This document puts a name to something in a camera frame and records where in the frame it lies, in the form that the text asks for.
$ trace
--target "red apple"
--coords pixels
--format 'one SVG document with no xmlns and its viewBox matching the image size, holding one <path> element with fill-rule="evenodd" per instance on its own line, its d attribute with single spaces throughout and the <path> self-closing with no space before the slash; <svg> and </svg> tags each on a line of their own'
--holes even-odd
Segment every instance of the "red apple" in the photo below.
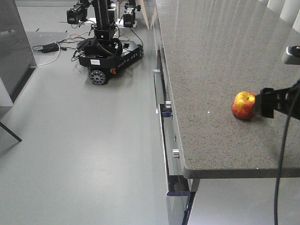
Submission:
<svg viewBox="0 0 300 225">
<path fill-rule="evenodd" d="M 235 96 L 231 106 L 231 111 L 237 118 L 241 120 L 249 120 L 255 116 L 252 112 L 254 103 L 255 94 L 248 91 L 242 91 Z"/>
</svg>

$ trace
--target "white cable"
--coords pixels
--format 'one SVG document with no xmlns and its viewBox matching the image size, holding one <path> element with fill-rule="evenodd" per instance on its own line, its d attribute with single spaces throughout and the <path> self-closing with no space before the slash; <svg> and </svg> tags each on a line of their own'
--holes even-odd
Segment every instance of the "white cable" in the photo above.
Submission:
<svg viewBox="0 0 300 225">
<path fill-rule="evenodd" d="M 60 45 L 57 42 L 55 42 L 55 44 L 57 44 L 57 46 L 58 46 L 58 53 L 56 55 L 56 58 L 54 60 L 52 60 L 51 62 L 36 65 L 35 67 L 31 67 L 31 68 L 37 68 L 37 67 L 44 66 L 44 65 L 47 65 L 47 64 L 50 64 L 50 63 L 53 63 L 54 61 L 56 61 L 58 59 L 59 55 L 60 55 Z"/>
<path fill-rule="evenodd" d="M 84 32 L 84 33 L 82 33 L 82 34 L 79 34 L 79 35 L 77 35 L 77 36 L 75 36 L 75 37 L 68 38 L 67 40 L 73 39 L 73 38 L 76 38 L 76 37 L 80 37 L 80 36 L 83 35 L 83 34 L 91 33 L 91 32 L 92 32 L 92 31 L 90 30 L 90 31 Z M 43 63 L 43 64 L 40 64 L 40 65 L 36 65 L 36 66 L 30 67 L 30 68 L 37 68 L 37 67 L 44 66 L 44 65 L 47 65 L 47 64 L 50 64 L 50 63 L 53 63 L 54 61 L 56 61 L 56 60 L 58 59 L 59 55 L 60 55 L 60 44 L 58 44 L 56 41 L 55 41 L 55 44 L 57 44 L 57 46 L 58 46 L 58 53 L 57 53 L 57 55 L 56 55 L 56 57 L 55 57 L 54 60 L 52 60 L 51 62 Z"/>
</svg>

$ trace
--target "power adapter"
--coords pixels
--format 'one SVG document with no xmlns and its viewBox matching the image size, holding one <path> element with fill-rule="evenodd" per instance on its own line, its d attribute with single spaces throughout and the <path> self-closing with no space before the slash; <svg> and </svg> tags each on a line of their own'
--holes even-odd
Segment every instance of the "power adapter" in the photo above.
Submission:
<svg viewBox="0 0 300 225">
<path fill-rule="evenodd" d="M 66 51 L 67 49 L 65 47 L 60 47 L 61 50 Z M 53 42 L 48 45 L 43 45 L 43 48 L 40 50 L 42 53 L 50 53 L 50 52 L 56 52 L 59 50 L 58 44 Z"/>
</svg>

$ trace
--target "metal pole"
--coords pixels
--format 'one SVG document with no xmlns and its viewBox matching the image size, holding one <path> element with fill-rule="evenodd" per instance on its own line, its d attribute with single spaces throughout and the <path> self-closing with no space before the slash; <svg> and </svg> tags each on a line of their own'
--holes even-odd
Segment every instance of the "metal pole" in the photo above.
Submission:
<svg viewBox="0 0 300 225">
<path fill-rule="evenodd" d="M 5 129 L 7 132 L 9 132 L 15 139 L 17 139 L 19 142 L 22 141 L 21 138 L 19 138 L 14 132 L 12 132 L 10 129 L 8 129 L 3 123 L 0 122 L 0 127 Z"/>
</svg>

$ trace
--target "granite countertop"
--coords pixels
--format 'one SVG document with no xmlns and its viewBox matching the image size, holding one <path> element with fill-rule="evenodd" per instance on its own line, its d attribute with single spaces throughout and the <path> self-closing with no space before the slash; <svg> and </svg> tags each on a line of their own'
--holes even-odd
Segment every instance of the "granite countertop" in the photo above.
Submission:
<svg viewBox="0 0 300 225">
<path fill-rule="evenodd" d="M 186 178 L 274 177 L 286 116 L 233 117 L 237 93 L 283 89 L 300 78 L 285 65 L 300 34 L 259 1 L 156 0 L 175 132 Z M 284 177 L 300 176 L 300 121 L 291 119 Z"/>
</svg>

